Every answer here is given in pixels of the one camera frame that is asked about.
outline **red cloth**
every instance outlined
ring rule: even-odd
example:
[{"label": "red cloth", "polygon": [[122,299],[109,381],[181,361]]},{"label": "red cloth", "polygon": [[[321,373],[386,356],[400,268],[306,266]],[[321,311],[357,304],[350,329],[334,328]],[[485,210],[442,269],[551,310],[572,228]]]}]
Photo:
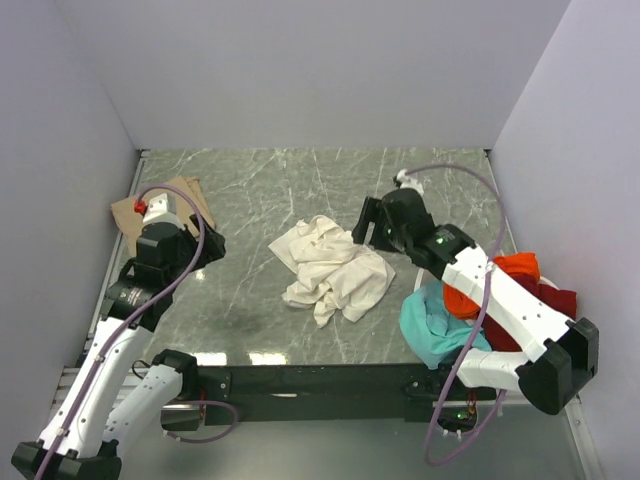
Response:
[{"label": "red cloth", "polygon": [[[571,317],[574,320],[576,319],[576,310],[578,309],[576,292],[556,290],[549,285],[539,284],[534,277],[529,275],[513,275],[512,278],[543,303],[546,303],[567,317]],[[484,328],[484,334],[489,345],[491,345],[491,348],[494,350],[498,352],[522,351],[516,341],[489,315],[487,315],[484,322],[482,322],[482,327]]]}]

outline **white cloth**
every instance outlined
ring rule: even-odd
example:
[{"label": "white cloth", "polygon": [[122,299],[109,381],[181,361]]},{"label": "white cloth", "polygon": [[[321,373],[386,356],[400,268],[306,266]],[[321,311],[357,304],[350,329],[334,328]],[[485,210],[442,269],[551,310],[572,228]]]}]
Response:
[{"label": "white cloth", "polygon": [[269,249],[297,275],[282,294],[287,305],[309,308],[319,327],[329,323],[337,309],[357,322],[383,297],[396,272],[377,253],[356,245],[351,232],[318,215],[300,220]]}]

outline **red part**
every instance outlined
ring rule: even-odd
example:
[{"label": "red part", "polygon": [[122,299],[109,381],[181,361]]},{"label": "red part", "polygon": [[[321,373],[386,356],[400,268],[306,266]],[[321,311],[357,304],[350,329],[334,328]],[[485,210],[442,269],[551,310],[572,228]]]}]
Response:
[{"label": "red part", "polygon": [[144,202],[144,200],[136,200],[135,202],[133,202],[133,211],[139,213],[140,215],[144,215],[145,213],[147,213],[147,204]]}]

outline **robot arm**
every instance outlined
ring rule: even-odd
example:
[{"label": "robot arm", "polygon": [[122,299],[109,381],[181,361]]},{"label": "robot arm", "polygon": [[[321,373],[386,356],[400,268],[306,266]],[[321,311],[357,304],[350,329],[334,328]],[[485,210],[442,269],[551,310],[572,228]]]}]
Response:
[{"label": "robot arm", "polygon": [[413,185],[382,199],[367,197],[355,243],[405,253],[478,305],[485,275],[492,272],[487,313],[520,345],[522,352],[471,349],[458,372],[467,387],[519,390],[538,409],[557,414],[597,372],[598,329],[588,319],[574,322],[527,292],[487,258],[473,239],[454,225],[436,225]]},{"label": "robot arm", "polygon": [[[174,399],[198,397],[195,357],[165,350],[154,358],[144,380],[112,410],[132,363],[142,356],[161,315],[171,305],[171,294],[147,309],[105,355],[100,355],[122,322],[171,284],[192,260],[197,242],[175,211],[174,198],[166,193],[154,197],[145,208],[143,229],[136,244],[137,255],[127,262],[118,281],[107,290],[87,361],[38,441],[21,443],[13,455],[13,465],[26,478],[33,478],[54,440],[62,433],[64,438],[51,456],[43,478],[117,479],[123,453],[162,407]],[[191,221],[197,225],[194,217]],[[200,232],[204,236],[204,249],[196,269],[225,255],[224,237],[204,225],[205,231]],[[63,419],[74,401],[82,396],[82,386],[96,358],[100,361],[97,374],[73,422],[64,430]]]}]

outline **gray marble surface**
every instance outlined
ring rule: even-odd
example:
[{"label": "gray marble surface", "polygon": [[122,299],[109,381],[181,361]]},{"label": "gray marble surface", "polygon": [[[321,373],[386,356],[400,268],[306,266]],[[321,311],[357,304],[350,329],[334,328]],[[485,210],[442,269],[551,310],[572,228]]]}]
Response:
[{"label": "gray marble surface", "polygon": [[[318,214],[350,230],[365,196],[392,190],[402,168],[455,163],[491,177],[480,149],[154,150],[143,162],[139,185],[199,177],[227,239],[227,256],[178,288],[145,353],[151,359],[177,349],[203,365],[418,362],[398,326],[417,273],[407,258],[381,253],[397,274],[385,297],[355,324],[338,313],[320,329],[311,310],[284,305],[281,294],[295,276],[267,246]],[[500,220],[491,194],[462,172],[431,171],[420,179],[435,221],[455,223],[488,249]],[[502,251],[514,252],[510,235]]]},{"label": "gray marble surface", "polygon": [[[484,418],[487,407],[480,407]],[[245,422],[223,441],[186,445],[151,422],[127,452],[120,480],[595,480],[586,476],[569,419],[504,407],[464,454],[431,468],[422,460],[424,423],[388,420]],[[215,435],[207,427],[199,438]],[[431,455],[459,445],[436,435]]]}]

